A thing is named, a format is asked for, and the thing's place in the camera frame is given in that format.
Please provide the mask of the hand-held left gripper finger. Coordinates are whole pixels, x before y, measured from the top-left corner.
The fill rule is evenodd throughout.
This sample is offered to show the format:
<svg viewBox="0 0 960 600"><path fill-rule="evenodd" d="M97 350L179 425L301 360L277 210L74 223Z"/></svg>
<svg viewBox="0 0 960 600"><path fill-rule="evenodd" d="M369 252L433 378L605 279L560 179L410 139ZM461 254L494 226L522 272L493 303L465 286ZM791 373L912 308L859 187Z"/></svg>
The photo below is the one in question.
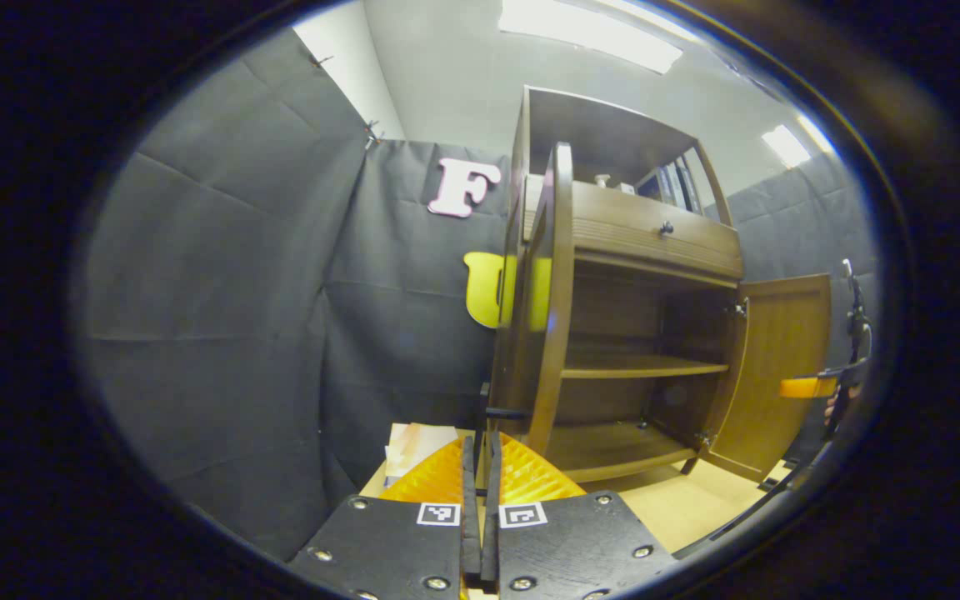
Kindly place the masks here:
<svg viewBox="0 0 960 600"><path fill-rule="evenodd" d="M481 578L500 599L614 599L677 562L617 492L584 491L507 434L488 440Z"/></svg>
<svg viewBox="0 0 960 600"><path fill-rule="evenodd" d="M291 573L346 599L465 599L481 570L473 437L459 437L378 495L350 495Z"/></svg>

